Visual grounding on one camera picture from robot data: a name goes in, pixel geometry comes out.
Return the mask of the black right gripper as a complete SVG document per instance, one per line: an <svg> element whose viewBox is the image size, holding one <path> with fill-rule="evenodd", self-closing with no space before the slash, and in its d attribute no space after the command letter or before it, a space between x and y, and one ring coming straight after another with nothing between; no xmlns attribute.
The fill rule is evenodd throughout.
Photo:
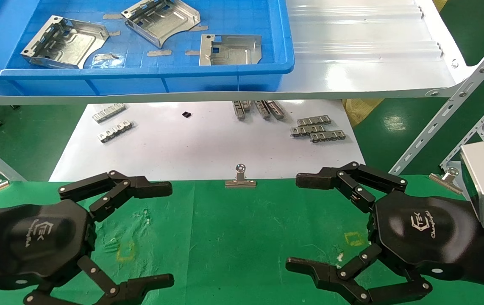
<svg viewBox="0 0 484 305"><path fill-rule="evenodd" d="M338 293L351 305L396 305L432 292L432 284L421 275L441 280L477 278L474 253L481 226L469 202L407 195L403 178L354 161L340 168L323 167L316 174L300 172L296 186L337 189L361 212L373 212L375 244L342 268L287 258L285 268L310 276L317 289ZM376 201L364 186L388 195ZM359 285L356 277L378 258L406 282L372 289Z"/></svg>

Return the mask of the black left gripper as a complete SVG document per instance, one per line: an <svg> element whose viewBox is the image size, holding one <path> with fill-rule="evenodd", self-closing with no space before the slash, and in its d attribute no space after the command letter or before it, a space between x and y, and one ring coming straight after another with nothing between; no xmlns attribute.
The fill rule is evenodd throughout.
<svg viewBox="0 0 484 305"><path fill-rule="evenodd" d="M95 248L95 222L102 222L131 198L172 195L172 184L145 176L104 172L58 189L59 203L0 208L0 290L39 285L25 305L75 305L50 294L81 271L104 292L95 305L141 305L147 293L174 285L172 274L115 284L89 258ZM76 202L101 195L89 212Z"/></svg>

